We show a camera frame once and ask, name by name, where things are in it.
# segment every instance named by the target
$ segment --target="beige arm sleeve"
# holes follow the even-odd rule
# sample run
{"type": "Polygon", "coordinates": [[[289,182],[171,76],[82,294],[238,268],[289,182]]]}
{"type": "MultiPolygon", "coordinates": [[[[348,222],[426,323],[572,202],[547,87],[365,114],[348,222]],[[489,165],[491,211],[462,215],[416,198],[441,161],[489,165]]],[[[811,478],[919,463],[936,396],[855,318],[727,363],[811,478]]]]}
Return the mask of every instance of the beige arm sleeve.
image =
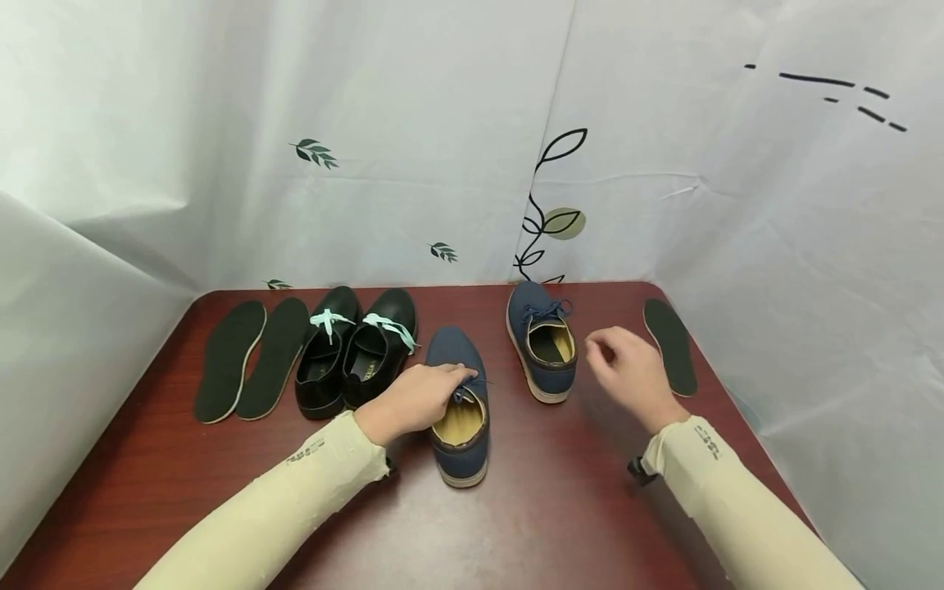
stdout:
{"type": "Polygon", "coordinates": [[[643,467],[666,479],[739,590],[862,587],[704,418],[665,427],[643,467]]]}
{"type": "Polygon", "coordinates": [[[384,457],[342,413],[197,523],[136,588],[265,588],[321,523],[386,475],[384,457]]]}

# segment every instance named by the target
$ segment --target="black insole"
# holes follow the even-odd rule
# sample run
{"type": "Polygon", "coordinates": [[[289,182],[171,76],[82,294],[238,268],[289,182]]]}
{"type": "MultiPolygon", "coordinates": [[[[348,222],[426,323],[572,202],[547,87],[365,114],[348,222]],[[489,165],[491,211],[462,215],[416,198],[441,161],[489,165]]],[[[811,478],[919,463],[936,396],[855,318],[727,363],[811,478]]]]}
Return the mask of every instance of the black insole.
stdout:
{"type": "Polygon", "coordinates": [[[308,325],[308,307],[301,299],[290,297],[276,306],[262,333],[259,361],[246,380],[236,415],[258,420],[272,412],[304,344],[308,325]]]}
{"type": "Polygon", "coordinates": [[[350,373],[357,375],[361,381],[367,381],[377,373],[380,363],[383,362],[383,355],[363,348],[357,348],[356,352],[350,373]]]}
{"type": "Polygon", "coordinates": [[[691,397],[699,389],[688,348],[688,330],[675,310],[660,299],[647,299],[643,310],[646,328],[662,352],[668,385],[678,396],[691,397]]]}
{"type": "Polygon", "coordinates": [[[335,359],[338,356],[338,349],[325,350],[318,354],[313,354],[302,360],[298,371],[300,381],[315,381],[324,377],[331,367],[334,366],[335,359]]]}
{"type": "Polygon", "coordinates": [[[194,400],[197,420],[213,424],[232,413],[243,389],[245,361],[264,327],[265,307],[260,301],[246,301],[210,332],[194,400]]]}

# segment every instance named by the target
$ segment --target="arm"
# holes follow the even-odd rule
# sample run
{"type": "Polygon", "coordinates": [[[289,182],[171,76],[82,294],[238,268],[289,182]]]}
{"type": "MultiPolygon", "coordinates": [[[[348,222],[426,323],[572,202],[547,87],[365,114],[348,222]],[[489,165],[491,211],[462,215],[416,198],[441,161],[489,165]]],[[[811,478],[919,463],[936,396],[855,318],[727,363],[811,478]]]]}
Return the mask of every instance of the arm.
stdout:
{"type": "Polygon", "coordinates": [[[663,428],[649,442],[643,466],[666,479],[737,588],[862,587],[704,418],[663,428]]]}
{"type": "Polygon", "coordinates": [[[679,404],[659,351],[622,328],[598,330],[586,345],[600,385],[653,435],[643,467],[662,474],[737,588],[861,588],[715,429],[679,404]]]}
{"type": "Polygon", "coordinates": [[[265,588],[321,523],[386,475],[384,455],[341,414],[197,523],[136,587],[265,588]]]}
{"type": "Polygon", "coordinates": [[[345,412],[196,524],[135,586],[139,590],[262,590],[301,544],[365,485],[387,474],[386,447],[446,413],[475,371],[405,371],[376,399],[345,412]]]}

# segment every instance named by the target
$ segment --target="navy shoelace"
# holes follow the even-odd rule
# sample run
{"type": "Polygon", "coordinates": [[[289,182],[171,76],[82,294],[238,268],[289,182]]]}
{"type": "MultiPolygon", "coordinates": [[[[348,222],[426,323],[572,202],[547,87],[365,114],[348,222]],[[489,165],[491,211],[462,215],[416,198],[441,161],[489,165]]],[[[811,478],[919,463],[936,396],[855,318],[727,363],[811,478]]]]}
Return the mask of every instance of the navy shoelace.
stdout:
{"type": "Polygon", "coordinates": [[[527,325],[529,322],[540,322],[541,320],[546,320],[549,318],[565,318],[570,315],[574,309],[574,304],[570,302],[570,299],[561,299],[560,301],[553,301],[551,304],[542,309],[536,308],[533,305],[526,305],[524,309],[524,319],[522,322],[527,325]]]}
{"type": "Polygon", "coordinates": [[[452,401],[456,402],[457,404],[461,404],[463,401],[465,401],[466,396],[467,396],[467,392],[465,390],[466,387],[471,387],[473,385],[482,385],[487,382],[488,381],[486,381],[485,379],[479,379],[478,377],[465,378],[465,380],[459,384],[459,387],[457,387],[456,390],[452,392],[452,401]]]}

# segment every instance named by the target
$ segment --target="left hand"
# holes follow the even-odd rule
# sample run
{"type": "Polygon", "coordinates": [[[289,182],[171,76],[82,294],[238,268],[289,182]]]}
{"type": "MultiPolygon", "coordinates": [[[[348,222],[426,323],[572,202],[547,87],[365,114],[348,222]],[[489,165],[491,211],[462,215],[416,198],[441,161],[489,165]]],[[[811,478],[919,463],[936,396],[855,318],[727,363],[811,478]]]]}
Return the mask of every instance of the left hand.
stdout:
{"type": "Polygon", "coordinates": [[[442,420],[452,392],[478,374],[461,364],[414,365],[354,412],[354,419],[372,443],[386,447],[401,434],[425,430],[442,420]]]}

